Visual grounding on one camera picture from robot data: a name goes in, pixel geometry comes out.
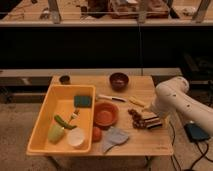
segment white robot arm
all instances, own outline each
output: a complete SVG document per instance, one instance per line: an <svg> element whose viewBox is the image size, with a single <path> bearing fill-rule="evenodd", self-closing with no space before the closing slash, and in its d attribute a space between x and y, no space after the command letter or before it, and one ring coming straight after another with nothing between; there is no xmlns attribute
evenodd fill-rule
<svg viewBox="0 0 213 171"><path fill-rule="evenodd" d="M174 77L156 86L157 97L150 109L159 117L176 109L213 135L213 109L186 95L189 83L183 77Z"/></svg>

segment white bowl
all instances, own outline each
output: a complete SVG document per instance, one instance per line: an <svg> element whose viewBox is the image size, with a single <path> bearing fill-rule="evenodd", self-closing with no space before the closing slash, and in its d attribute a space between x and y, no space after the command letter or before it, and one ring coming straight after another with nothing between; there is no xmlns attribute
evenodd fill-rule
<svg viewBox="0 0 213 171"><path fill-rule="evenodd" d="M74 128L67 134L68 144L74 148L79 148L85 140L84 130L81 128Z"/></svg>

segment concrete floor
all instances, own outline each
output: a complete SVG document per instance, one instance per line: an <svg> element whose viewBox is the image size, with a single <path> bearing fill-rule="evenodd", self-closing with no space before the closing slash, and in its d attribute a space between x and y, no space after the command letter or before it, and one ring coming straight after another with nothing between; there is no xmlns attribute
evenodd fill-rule
<svg viewBox="0 0 213 171"><path fill-rule="evenodd" d="M0 170L56 170L44 157L26 155L26 147L32 128L40 110L40 103L0 104ZM176 131L175 155L182 169L187 169L198 158L199 151L191 144L177 115L171 116ZM213 158L213 140L209 141L208 156ZM141 171L144 157L57 157L58 162L73 171ZM195 167L198 171L212 171L213 164L202 159ZM157 157L151 165L153 171L173 171L169 156Z"/></svg>

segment red object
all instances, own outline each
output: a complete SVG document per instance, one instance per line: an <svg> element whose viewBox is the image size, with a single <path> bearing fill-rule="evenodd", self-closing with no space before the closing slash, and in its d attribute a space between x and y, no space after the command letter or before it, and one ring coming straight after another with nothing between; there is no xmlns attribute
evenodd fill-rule
<svg viewBox="0 0 213 171"><path fill-rule="evenodd" d="M99 127L94 126L92 130L92 141L93 142L98 142L102 138L102 131Z"/></svg>
<svg viewBox="0 0 213 171"><path fill-rule="evenodd" d="M115 124L118 120L118 107L109 102L97 102L95 104L94 123L106 128Z"/></svg>

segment brown bowl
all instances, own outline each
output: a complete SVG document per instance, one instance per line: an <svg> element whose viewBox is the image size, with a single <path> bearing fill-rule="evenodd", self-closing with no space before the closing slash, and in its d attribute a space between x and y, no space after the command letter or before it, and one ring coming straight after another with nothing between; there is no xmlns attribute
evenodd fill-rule
<svg viewBox="0 0 213 171"><path fill-rule="evenodd" d="M117 72L110 76L109 81L115 91L122 91L127 87L129 77L124 73Z"/></svg>
<svg viewBox="0 0 213 171"><path fill-rule="evenodd" d="M118 107L109 102L97 102L94 111L94 123L100 128L108 128L118 120Z"/></svg>

